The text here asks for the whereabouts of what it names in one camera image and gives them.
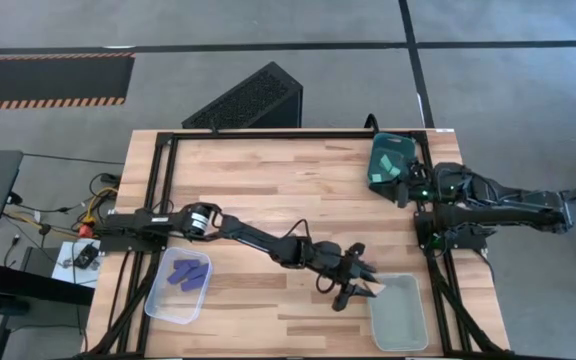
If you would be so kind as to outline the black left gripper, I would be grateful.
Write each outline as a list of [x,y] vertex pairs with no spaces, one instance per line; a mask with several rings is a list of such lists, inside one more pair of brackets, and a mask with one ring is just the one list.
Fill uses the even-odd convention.
[[331,241],[313,244],[309,269],[318,274],[316,289],[322,294],[327,294],[335,285],[341,286],[332,303],[332,309],[336,312],[344,310],[353,296],[375,297],[371,290],[350,283],[351,279],[356,278],[366,282],[378,282],[375,278],[377,269],[360,260],[364,251],[363,243],[355,243],[345,252],[341,251],[339,244]]

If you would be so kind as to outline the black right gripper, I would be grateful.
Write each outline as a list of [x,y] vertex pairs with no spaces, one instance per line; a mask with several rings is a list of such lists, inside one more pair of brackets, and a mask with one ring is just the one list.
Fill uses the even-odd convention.
[[371,182],[369,189],[385,199],[397,201],[399,208],[405,208],[409,201],[435,201],[438,198],[438,190],[433,180],[433,172],[415,159],[407,162],[407,173],[402,183],[397,180]]

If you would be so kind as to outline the long blue block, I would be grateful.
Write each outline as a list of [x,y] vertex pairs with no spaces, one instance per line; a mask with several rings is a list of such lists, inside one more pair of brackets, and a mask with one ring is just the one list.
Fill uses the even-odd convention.
[[171,285],[179,284],[184,280],[187,273],[192,269],[190,265],[184,263],[178,268],[174,269],[174,272],[167,278],[167,282]]

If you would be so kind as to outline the teal plastic bin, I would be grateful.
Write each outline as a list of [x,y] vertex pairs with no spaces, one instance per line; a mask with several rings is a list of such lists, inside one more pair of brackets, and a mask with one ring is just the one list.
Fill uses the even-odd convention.
[[[380,158],[385,154],[390,158],[393,167],[401,170],[401,173],[397,177],[393,177],[389,174],[389,171],[385,171],[380,167]],[[393,134],[378,133],[373,138],[367,170],[368,185],[372,182],[372,174],[381,174],[382,182],[395,180],[400,182],[407,173],[407,162],[415,159],[417,159],[417,157],[416,143],[414,140]]]

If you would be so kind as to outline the grey translucent plastic bin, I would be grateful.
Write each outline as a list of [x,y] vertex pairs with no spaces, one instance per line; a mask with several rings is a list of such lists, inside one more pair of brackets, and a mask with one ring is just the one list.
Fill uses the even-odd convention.
[[385,352],[425,350],[428,334],[422,299],[416,277],[410,273],[377,276],[384,289],[369,298],[372,335]]

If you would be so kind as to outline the black computer tower case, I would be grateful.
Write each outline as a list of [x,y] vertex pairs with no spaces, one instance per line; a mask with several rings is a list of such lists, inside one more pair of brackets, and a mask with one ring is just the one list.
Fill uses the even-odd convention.
[[216,98],[181,125],[184,129],[301,128],[303,86],[275,62]]

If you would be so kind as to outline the clear plastic bin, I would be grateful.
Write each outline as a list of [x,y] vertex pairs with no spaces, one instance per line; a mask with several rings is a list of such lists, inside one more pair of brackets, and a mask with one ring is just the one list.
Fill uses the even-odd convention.
[[[198,259],[208,264],[210,270],[201,289],[183,292],[180,284],[171,285],[167,278],[174,272],[175,260]],[[151,318],[165,320],[180,325],[196,320],[201,311],[212,275],[212,262],[207,254],[179,247],[168,248],[160,261],[155,279],[145,302],[145,313]]]

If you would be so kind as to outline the small black controller box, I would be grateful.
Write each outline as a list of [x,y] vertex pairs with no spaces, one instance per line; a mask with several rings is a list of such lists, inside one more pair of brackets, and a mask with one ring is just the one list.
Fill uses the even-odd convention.
[[99,250],[92,243],[88,243],[73,257],[73,265],[79,269],[88,269],[98,256]]

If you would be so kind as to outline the white paper sheet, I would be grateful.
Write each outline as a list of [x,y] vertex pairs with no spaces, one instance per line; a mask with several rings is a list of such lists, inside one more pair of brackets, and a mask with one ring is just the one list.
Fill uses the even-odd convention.
[[95,289],[102,258],[97,256],[85,269],[73,265],[73,261],[87,245],[99,249],[100,242],[90,238],[80,239],[77,242],[63,242],[51,278]]

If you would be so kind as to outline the black hazard-striped floor mat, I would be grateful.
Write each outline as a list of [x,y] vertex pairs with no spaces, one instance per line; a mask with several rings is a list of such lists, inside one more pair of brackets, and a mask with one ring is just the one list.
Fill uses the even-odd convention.
[[133,53],[0,56],[0,110],[117,106]]

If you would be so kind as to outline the black aluminium table frame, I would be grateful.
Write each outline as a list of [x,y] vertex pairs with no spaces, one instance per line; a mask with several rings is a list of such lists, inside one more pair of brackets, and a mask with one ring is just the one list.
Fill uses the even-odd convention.
[[[427,356],[472,349],[452,312],[438,317],[417,245],[414,208],[400,209],[371,192],[366,168],[367,129],[228,131],[137,130],[127,151],[116,209],[144,205],[181,208],[212,202],[274,235],[289,229],[317,241],[366,246],[383,272],[413,274],[425,315]],[[87,325],[92,354],[144,357],[377,357],[366,302],[341,312],[316,289],[317,276],[288,270],[245,245],[226,240],[192,243],[207,254],[213,274],[196,320],[186,325],[153,319],[136,309],[118,341],[103,343],[108,323],[137,282],[155,267],[150,255],[110,254],[101,267]]]

